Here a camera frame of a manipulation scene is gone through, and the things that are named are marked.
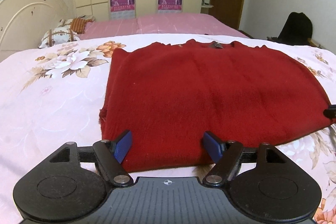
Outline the white patterned pillow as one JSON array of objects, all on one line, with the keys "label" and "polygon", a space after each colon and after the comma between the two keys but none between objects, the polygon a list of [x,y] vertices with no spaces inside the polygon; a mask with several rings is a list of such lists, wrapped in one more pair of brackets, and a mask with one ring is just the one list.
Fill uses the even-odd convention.
[{"label": "white patterned pillow", "polygon": [[42,37],[38,48],[48,48],[54,45],[79,41],[77,33],[66,27],[49,29]]}]

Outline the cream arched headboard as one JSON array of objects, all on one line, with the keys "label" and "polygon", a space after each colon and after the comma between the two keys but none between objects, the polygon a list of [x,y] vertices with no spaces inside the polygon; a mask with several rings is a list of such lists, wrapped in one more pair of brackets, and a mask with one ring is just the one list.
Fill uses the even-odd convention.
[{"label": "cream arched headboard", "polygon": [[72,10],[63,0],[1,0],[1,54],[35,49]]}]

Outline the red embellished knit sweater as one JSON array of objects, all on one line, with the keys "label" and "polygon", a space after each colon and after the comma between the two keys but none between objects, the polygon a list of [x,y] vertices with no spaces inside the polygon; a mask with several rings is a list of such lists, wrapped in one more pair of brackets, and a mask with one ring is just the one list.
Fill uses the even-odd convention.
[{"label": "red embellished knit sweater", "polygon": [[115,50],[99,116],[103,139],[131,131],[122,165],[138,172],[210,164],[207,131],[246,147],[288,143],[333,124],[329,105],[315,76],[285,53],[192,39]]}]

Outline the black bag on chair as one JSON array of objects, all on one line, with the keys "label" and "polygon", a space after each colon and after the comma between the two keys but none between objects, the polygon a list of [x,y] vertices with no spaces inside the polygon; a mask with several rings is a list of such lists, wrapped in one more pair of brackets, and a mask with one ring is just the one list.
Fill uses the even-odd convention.
[{"label": "black bag on chair", "polygon": [[309,46],[312,35],[311,20],[303,12],[291,12],[279,36],[267,37],[267,40],[289,46]]}]

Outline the white floral bed quilt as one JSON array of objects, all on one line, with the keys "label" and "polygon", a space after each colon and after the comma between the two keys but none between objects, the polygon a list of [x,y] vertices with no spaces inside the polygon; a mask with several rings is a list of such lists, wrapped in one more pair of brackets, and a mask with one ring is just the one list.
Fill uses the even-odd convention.
[{"label": "white floral bed quilt", "polygon": [[[238,41],[249,47],[267,46],[282,51],[310,70],[335,105],[335,54],[317,47],[286,46],[266,40],[226,35],[144,34],[96,38],[66,43],[43,50],[14,53],[1,62],[1,223],[20,223],[22,217],[13,201],[16,182],[66,141],[80,146],[101,139],[98,114],[104,103],[111,54],[120,45],[128,52],[150,45],[182,44],[190,39],[201,43]],[[74,50],[75,57],[57,59]],[[86,78],[76,74],[41,77],[49,69],[77,68],[88,54],[107,60],[91,68]],[[322,201],[314,219],[335,223],[335,124],[289,144],[278,146],[310,174],[321,187]]]}]

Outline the pink checked bed sheet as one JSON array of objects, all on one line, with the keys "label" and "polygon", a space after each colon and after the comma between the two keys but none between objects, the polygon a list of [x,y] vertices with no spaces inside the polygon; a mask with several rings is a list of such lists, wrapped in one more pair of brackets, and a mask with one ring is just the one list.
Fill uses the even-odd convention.
[{"label": "pink checked bed sheet", "polygon": [[135,34],[201,34],[247,37],[211,15],[182,12],[89,22],[79,38],[85,40]]}]

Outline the orange knitted pillow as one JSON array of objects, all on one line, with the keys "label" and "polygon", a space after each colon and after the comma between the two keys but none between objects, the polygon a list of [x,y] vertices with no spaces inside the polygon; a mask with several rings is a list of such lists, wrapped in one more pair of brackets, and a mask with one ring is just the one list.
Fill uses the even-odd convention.
[{"label": "orange knitted pillow", "polygon": [[86,24],[91,22],[91,19],[74,18],[70,24],[70,29],[77,34],[84,34]]}]

